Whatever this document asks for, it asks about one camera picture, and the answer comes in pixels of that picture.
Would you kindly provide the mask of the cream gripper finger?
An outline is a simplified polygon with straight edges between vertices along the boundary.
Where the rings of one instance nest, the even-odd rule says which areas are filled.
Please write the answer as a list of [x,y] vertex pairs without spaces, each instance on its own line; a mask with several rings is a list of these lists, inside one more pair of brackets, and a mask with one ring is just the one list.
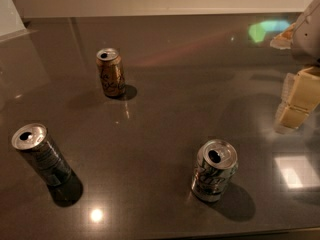
[[284,79],[274,130],[290,133],[298,129],[320,104],[320,67],[305,67]]
[[291,48],[295,23],[292,23],[283,32],[276,35],[270,42],[270,46],[275,49],[285,50]]

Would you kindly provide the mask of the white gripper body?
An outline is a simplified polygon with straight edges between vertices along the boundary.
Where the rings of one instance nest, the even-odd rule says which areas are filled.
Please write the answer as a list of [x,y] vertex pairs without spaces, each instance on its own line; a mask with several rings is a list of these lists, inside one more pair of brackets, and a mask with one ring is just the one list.
[[320,0],[312,0],[298,17],[291,52],[301,64],[320,65]]

